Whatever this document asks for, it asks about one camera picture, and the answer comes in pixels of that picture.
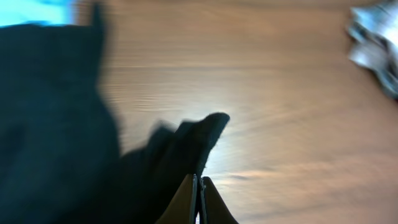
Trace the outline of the black t-shirt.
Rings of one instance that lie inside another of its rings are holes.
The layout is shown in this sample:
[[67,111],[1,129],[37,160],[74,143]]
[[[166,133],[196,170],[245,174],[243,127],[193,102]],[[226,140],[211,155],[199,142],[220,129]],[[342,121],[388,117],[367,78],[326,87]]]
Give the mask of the black t-shirt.
[[1,29],[2,223],[156,223],[187,174],[199,184],[229,116],[160,125],[121,155],[98,91],[105,43],[100,2],[87,26]]

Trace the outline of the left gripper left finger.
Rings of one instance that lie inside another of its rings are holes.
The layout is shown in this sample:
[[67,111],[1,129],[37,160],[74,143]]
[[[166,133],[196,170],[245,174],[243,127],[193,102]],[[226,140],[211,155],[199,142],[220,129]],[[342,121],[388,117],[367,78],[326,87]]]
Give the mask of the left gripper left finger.
[[195,224],[198,178],[187,174],[155,224]]

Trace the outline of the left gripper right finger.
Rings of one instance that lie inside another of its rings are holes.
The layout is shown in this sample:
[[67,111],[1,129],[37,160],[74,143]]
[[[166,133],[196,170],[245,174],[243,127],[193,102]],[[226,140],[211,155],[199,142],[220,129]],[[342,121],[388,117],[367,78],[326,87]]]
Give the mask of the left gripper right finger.
[[198,186],[200,224],[238,224],[209,177],[202,177]]

